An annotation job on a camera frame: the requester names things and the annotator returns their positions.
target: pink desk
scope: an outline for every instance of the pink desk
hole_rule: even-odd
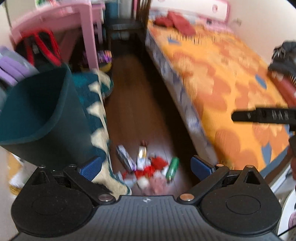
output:
[[[91,5],[88,2],[41,7],[26,14],[12,24],[12,38],[15,43],[18,43],[22,33],[26,31],[47,28],[54,32],[59,32],[81,26],[89,68],[98,68],[93,23],[97,24],[97,34],[101,44],[103,43],[101,19],[102,10],[104,9],[104,3]],[[65,34],[60,44],[61,55],[65,62],[69,60],[78,36],[79,31],[77,30],[68,31]]]

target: red fabric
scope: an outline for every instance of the red fabric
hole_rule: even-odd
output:
[[[175,28],[185,36],[194,36],[196,34],[195,29],[192,27],[190,22],[184,18],[182,15],[169,11],[168,12],[168,19],[170,19],[173,23]]]
[[[154,166],[147,166],[143,170],[143,174],[145,177],[153,177],[153,174],[155,173],[156,169]]]
[[[24,46],[25,46],[26,53],[27,53],[27,60],[30,64],[32,64],[34,66],[35,61],[34,61],[34,57],[33,57],[33,50],[31,48],[31,46],[28,44],[28,39],[24,40]]]
[[[45,54],[45,56],[56,66],[61,66],[62,61],[55,56],[44,44],[37,33],[34,34],[36,44],[38,45],[39,49]]]
[[[127,174],[128,174],[127,171],[123,172],[123,173],[121,174],[121,175],[122,175],[122,178],[125,179]]]
[[[53,48],[53,53],[47,48],[47,46],[43,43],[41,38],[39,37],[38,33],[39,32],[44,32],[47,33]],[[25,40],[26,38],[29,38],[30,36],[34,36],[36,44],[40,48],[40,50],[45,54],[45,56],[56,66],[61,66],[62,65],[62,57],[59,51],[59,46],[54,38],[54,34],[51,30],[48,29],[35,29],[33,31],[28,31],[25,33],[22,33],[22,39],[21,41]],[[27,58],[28,62],[34,66],[34,55],[32,52],[32,49],[30,46],[25,44],[25,48],[27,51]]]
[[[140,177],[144,176],[143,171],[141,170],[135,170],[135,176],[137,179],[139,179]]]
[[[168,19],[167,17],[157,17],[154,21],[154,24],[161,27],[172,27],[173,21]]]
[[[147,166],[144,168],[143,171],[141,170],[135,170],[135,176],[137,179],[139,179],[142,176],[145,176],[147,178],[153,177],[153,174],[155,173],[156,169],[153,166]]]
[[[154,166],[156,170],[162,170],[168,165],[168,163],[160,156],[157,156],[155,158],[151,158],[151,165]]]
[[[284,76],[283,79],[279,81],[276,77],[273,78],[271,73],[268,73],[268,75],[288,106],[296,107],[296,87],[291,83],[289,78]]]

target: green bottle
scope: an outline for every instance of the green bottle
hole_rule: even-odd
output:
[[[165,178],[167,179],[168,182],[171,182],[174,179],[174,176],[177,172],[178,166],[179,166],[179,158],[178,157],[173,157],[170,166],[168,168],[168,172],[165,175]]]

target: dark green bag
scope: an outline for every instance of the dark green bag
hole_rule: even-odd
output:
[[[12,88],[0,114],[0,146],[51,170],[83,164],[95,155],[67,67],[26,78]]]

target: backpack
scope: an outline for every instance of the backpack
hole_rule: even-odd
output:
[[[0,88],[7,89],[26,77],[35,75],[38,70],[22,56],[4,46],[0,47]]]
[[[269,71],[276,71],[289,77],[296,86],[296,42],[285,41],[274,49],[273,62],[268,66]]]
[[[62,65],[59,46],[52,31],[49,30],[42,29],[22,34],[22,40],[17,44],[15,51],[38,70]]]

